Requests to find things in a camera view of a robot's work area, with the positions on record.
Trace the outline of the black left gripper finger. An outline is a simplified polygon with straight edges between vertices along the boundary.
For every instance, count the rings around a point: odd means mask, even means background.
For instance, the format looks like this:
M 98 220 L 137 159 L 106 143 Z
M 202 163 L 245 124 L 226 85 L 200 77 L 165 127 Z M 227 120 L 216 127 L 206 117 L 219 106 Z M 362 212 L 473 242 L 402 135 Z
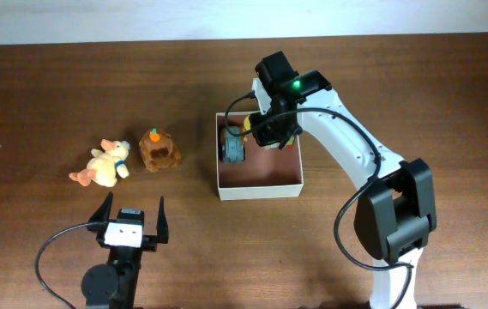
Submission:
M 113 192 L 110 191 L 103 203 L 95 210 L 89 218 L 89 222 L 108 221 L 111 213 L 111 204 L 113 201 Z
M 156 224 L 156 242 L 158 244 L 167 244 L 169 242 L 169 226 L 166 218 L 164 197 L 160 198 Z

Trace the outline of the multicolour puzzle cube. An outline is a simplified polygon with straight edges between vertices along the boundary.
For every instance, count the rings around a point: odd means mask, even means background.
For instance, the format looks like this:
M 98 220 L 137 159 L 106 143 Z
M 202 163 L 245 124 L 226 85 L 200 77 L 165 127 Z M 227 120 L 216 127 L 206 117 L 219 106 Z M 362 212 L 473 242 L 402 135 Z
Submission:
M 287 143 L 284 145 L 283 149 L 290 149 L 290 148 L 292 148 L 292 147 L 293 147 L 293 142 L 287 142 Z M 280 144 L 277 142 L 277 143 L 270 144 L 270 145 L 268 145 L 268 146 L 264 146 L 264 148 L 265 148 L 266 150 L 270 150 L 270 149 L 279 149 L 279 148 L 280 148 Z

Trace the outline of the yellow wooden rattle drum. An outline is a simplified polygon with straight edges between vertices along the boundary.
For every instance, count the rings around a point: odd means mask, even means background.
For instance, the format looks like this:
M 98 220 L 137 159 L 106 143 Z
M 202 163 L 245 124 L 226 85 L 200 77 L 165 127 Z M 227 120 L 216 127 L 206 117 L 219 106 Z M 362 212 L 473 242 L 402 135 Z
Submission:
M 251 133 L 251 122 L 250 122 L 250 114 L 247 115 L 244 119 L 243 126 L 242 126 L 242 132 L 247 135 Z

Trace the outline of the yellow grey toy truck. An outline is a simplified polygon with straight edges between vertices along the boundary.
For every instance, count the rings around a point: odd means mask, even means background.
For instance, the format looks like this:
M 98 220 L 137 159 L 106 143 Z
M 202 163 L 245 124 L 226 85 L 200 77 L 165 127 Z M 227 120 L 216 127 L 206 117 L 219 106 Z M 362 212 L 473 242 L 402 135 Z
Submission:
M 233 136 L 223 128 L 220 132 L 220 159 L 225 164 L 243 163 L 245 160 L 245 141 L 241 136 Z

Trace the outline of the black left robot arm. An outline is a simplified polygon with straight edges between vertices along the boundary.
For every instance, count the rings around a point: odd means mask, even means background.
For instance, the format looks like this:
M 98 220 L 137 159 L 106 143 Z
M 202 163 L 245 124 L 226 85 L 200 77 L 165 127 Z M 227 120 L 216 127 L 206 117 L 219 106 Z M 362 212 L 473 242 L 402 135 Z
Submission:
M 164 200 L 160 199 L 156 233 L 144 233 L 145 214 L 137 209 L 120 209 L 110 218 L 113 194 L 89 218 L 88 231 L 96 234 L 100 247 L 109 250 L 107 261 L 91 267 L 81 280 L 81 292 L 87 308 L 134 307 L 142 254 L 155 252 L 159 244 L 169 241 L 169 227 Z

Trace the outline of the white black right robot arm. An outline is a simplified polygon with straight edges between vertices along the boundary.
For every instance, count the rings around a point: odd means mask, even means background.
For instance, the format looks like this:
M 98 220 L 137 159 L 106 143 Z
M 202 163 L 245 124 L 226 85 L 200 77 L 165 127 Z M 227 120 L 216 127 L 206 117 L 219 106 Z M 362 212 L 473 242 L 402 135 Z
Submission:
M 379 142 L 345 107 L 317 70 L 300 74 L 283 52 L 263 58 L 252 86 L 260 107 L 250 131 L 260 146 L 285 147 L 307 132 L 331 154 L 356 188 L 334 222 L 342 254 L 373 273 L 372 308 L 415 308 L 416 268 L 437 227 L 433 176 L 421 159 L 405 160 Z M 354 230 L 371 256 L 360 262 L 343 247 L 339 228 L 356 208 Z

